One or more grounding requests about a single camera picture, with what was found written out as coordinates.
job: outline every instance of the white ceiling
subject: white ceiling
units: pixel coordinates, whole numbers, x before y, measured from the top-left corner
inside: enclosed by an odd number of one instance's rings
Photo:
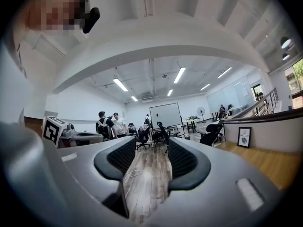
[[[240,34],[263,56],[270,71],[284,63],[284,51],[280,49],[282,36],[294,39],[291,57],[302,51],[301,41],[292,23],[276,0],[90,0],[90,3],[91,7],[99,8],[100,19],[88,35],[80,31],[72,31],[65,36],[30,32],[26,41],[48,59],[58,63],[70,49],[123,20],[182,13],[189,19],[195,17],[216,21]],[[163,97],[178,73],[177,62],[187,69],[181,81],[175,85],[172,96],[199,93],[197,90],[203,85],[218,82],[220,71],[229,66],[233,66],[233,69],[241,66],[238,62],[205,56],[151,58],[104,71],[85,81],[124,102],[127,102],[128,99],[124,97],[128,94],[140,98],[144,94],[154,93]],[[124,82],[129,89],[128,94],[113,84],[114,76]]]

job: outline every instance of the stand fan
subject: stand fan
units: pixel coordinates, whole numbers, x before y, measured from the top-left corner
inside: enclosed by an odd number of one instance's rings
[[[202,123],[205,123],[204,117],[203,117],[203,115],[205,114],[205,109],[203,107],[198,107],[197,108],[197,114],[200,115],[200,116],[202,116],[202,118],[203,118]]]

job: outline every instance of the picture frame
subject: picture frame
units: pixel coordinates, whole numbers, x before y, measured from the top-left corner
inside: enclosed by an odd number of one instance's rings
[[[251,139],[251,127],[239,127],[237,146],[249,148],[250,139]]]

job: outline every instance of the black headphones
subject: black headphones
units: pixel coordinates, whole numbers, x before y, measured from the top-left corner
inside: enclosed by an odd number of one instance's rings
[[[100,18],[100,11],[98,8],[89,9],[89,0],[80,0],[79,11],[75,14],[73,19],[70,19],[69,25],[79,23],[83,33],[89,33]]]

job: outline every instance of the wooden floor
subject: wooden floor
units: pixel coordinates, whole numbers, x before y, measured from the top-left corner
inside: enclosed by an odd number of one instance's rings
[[[142,171],[139,176],[125,179],[123,187],[130,220],[140,224],[151,215],[168,195],[168,182],[172,179],[171,164],[164,153],[166,145],[157,144],[157,152],[153,148],[139,148],[128,172]],[[136,175],[138,172],[126,174],[125,177]]]
[[[286,189],[292,184],[302,160],[302,154],[246,149],[231,142],[223,142],[216,148],[242,157],[266,175],[279,189]]]

